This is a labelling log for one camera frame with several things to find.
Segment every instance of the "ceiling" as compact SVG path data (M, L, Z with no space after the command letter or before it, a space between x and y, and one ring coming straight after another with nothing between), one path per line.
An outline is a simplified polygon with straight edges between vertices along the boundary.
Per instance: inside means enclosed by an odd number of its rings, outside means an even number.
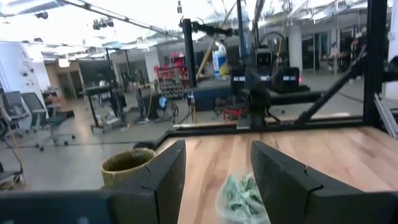
M93 21L104 18L67 3L95 4L95 9L113 17L128 17L130 22L168 30L174 37L156 34L117 19L113 27L93 29ZM196 18L206 23L222 21L236 0L181 0L184 17ZM364 0L265 0L259 21L260 27L289 25L293 23L322 22L337 14L357 11L367 7ZM243 15L254 17L256 0L245 0ZM38 19L38 12L47 12L48 19ZM32 42L40 37L44 55L97 56L105 55L104 47L117 47L140 52L165 41L177 41L183 35L178 26L181 14L177 13L177 0L122 1L122 0L0 0L0 41ZM229 26L236 25L233 10ZM204 34L195 34L200 39Z

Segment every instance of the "spray bottle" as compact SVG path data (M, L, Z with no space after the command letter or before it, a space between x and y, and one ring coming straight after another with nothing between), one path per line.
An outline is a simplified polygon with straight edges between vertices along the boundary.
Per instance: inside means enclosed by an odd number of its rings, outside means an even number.
M216 42L217 50L213 51L213 66L215 78L225 79L229 75L226 48L223 41Z

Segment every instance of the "office chair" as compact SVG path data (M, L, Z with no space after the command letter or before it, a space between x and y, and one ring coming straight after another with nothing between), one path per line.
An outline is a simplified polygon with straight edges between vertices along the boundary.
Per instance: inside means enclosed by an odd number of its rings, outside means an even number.
M44 138L40 143L35 145L40 151L44 150L45 143L50 140L53 141L55 146L58 146L58 141L61 137L70 136L72 139L76 138L73 134L58 132L62 123L70 118L67 112L56 112L53 117L47 118L47 110L35 93L23 93L22 98L27 102L26 105L32 117L35 118L32 120L34 131L40 129L48 129L50 131L50 136ZM68 141L64 141L63 143L66 146L68 145Z
M22 102L21 93L19 91L12 91L1 95L2 106L4 108L4 116L11 127L7 136L17 134L20 138L23 137L27 129L22 129L19 122L30 116L27 109Z

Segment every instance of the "wooden tabletop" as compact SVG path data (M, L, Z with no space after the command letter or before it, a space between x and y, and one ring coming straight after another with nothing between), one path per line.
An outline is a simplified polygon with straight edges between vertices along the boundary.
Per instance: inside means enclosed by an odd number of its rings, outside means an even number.
M177 139L169 139L161 153ZM251 141L261 140L361 190L398 189L398 141L373 128L185 138L187 166L178 223L222 223L215 198L229 174L251 170Z

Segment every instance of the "crumpled green fabric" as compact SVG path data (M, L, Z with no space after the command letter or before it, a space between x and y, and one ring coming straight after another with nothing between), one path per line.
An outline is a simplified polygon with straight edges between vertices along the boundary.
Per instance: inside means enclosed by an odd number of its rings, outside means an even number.
M256 181L251 173L245 174L241 180L230 175L223 188L226 209L242 218L266 213Z

